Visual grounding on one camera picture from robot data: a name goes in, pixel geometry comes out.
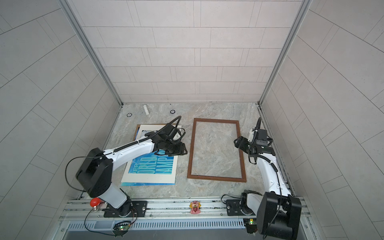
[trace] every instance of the poster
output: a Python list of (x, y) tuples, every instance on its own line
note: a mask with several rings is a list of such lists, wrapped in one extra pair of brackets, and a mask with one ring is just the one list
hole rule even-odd
[[(136, 140), (164, 125), (140, 125)], [(127, 163), (122, 186), (173, 185), (176, 177), (177, 156), (158, 156), (154, 152), (141, 155)]]

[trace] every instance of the brown wooden frame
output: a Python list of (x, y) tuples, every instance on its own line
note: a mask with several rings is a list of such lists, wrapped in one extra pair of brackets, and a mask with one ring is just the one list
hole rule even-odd
[(193, 121), (193, 130), (192, 130), (192, 140), (191, 148), (189, 151), (189, 163), (188, 163), (188, 173), (187, 178), (190, 179), (204, 179), (204, 180), (216, 180), (216, 181), (228, 181), (228, 182), (247, 182), (247, 177), (245, 175), (245, 166), (243, 152), (239, 149), (239, 158), (240, 158), (240, 170), (241, 178), (237, 177), (214, 177), (214, 176), (203, 176), (203, 175), (192, 175), (192, 161), (193, 161), (193, 151), (195, 145), (195, 133), (196, 133), (196, 124), (197, 122), (216, 122), (216, 123), (232, 123), (236, 125), (237, 137), (240, 137), (240, 125), (237, 120), (223, 120), (223, 119), (207, 119), (207, 118), (195, 118)]

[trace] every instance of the metal corner post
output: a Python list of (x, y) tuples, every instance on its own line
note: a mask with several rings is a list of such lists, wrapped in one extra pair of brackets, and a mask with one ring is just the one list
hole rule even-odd
[(87, 51), (89, 57), (91, 58), (93, 64), (95, 65), (97, 71), (100, 73), (100, 76), (104, 79), (108, 88), (112, 91), (112, 93), (115, 96), (116, 100), (118, 101), (119, 105), (122, 106), (123, 102), (121, 101), (118, 93), (116, 92), (115, 88), (113, 87), (111, 80), (109, 79), (107, 73), (105, 72), (99, 58), (97, 57), (95, 51), (93, 50), (88, 38), (86, 37), (83, 29), (81, 28), (79, 22), (77, 21), (75, 15), (73, 14), (72, 9), (69, 6), (67, 0), (57, 0), (57, 1), (60, 5), (61, 9), (63, 10), (65, 16), (67, 17), (68, 21), (70, 22), (76, 35), (80, 39), (80, 42), (82, 43), (85, 50)]
[(300, 27), (301, 23), (304, 20), (305, 15), (307, 14), (307, 11), (309, 9), (309, 6), (310, 6), (311, 2), (312, 2), (312, 0), (303, 0), (301, 5), (300, 5), (299, 11), (297, 12), (297, 15), (296, 15), (296, 18), (293, 21), (291, 30), (288, 33), (288, 36), (287, 36), (287, 38), (286, 38), (286, 40), (284, 42), (283, 48), (281, 49), (279, 57), (277, 58), (277, 61), (276, 61), (275, 65), (274, 65), (274, 67), (273, 67), (271, 76), (269, 77), (269, 80), (268, 80), (268, 82), (265, 85), (265, 89), (264, 89), (264, 91), (262, 93), (260, 101), (258, 102), (260, 107), (263, 105), (263, 103), (265, 101), (265, 98), (266, 98), (266, 96), (268, 94), (268, 91), (271, 88), (272, 83), (275, 80), (275, 78), (277, 76), (277, 73), (280, 70), (281, 65), (283, 64), (284, 58), (287, 55), (288, 50), (289, 50), (289, 48), (292, 45), (292, 42), (293, 42), (293, 40), (294, 40), (298, 30), (299, 30), (299, 27)]

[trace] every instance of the work surface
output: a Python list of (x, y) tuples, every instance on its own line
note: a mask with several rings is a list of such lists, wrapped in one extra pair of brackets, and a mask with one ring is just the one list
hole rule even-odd
[[(180, 124), (185, 129), (186, 134), (182, 139), (189, 152), (192, 126), (194, 118), (212, 118), (238, 120), (240, 123), (241, 135), (248, 137), (249, 130), (256, 125), (259, 113), (255, 103), (183, 103), (183, 104), (147, 104), (149, 115), (146, 115), (143, 104), (125, 104), (117, 119), (111, 138), (107, 144), (108, 148), (119, 147), (131, 142), (135, 135), (135, 129), (138, 124), (167, 123), (181, 115)], [(196, 136), (195, 142), (206, 141), (208, 139), (204, 134), (219, 132), (217, 129), (207, 131)], [(215, 151), (207, 150), (207, 158), (213, 156)], [(131, 198), (155, 198), (155, 197), (213, 197), (223, 194), (240, 195), (244, 189), (264, 192), (261, 173), (257, 165), (248, 162), (248, 156), (244, 156), (245, 171), (247, 182), (225, 182), (213, 180), (187, 179), (187, 169), (189, 162), (189, 153), (179, 156), (177, 161), (176, 184), (175, 185), (157, 185), (157, 186), (133, 186), (121, 187)], [(215, 164), (216, 173), (223, 174), (230, 172), (228, 167), (233, 167), (234, 172), (238, 171), (238, 164), (228, 166), (228, 164)], [(113, 172), (112, 182), (117, 186), (121, 185), (121, 178), (125, 170), (125, 165), (119, 167)]]

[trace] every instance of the empty picture frame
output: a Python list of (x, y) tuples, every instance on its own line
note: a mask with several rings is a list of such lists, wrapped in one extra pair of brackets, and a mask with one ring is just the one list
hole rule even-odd
[[(233, 143), (238, 137), (240, 137), (239, 121), (195, 118), (187, 178), (247, 182), (243, 152)], [(224, 169), (222, 175), (212, 171), (220, 167)]]

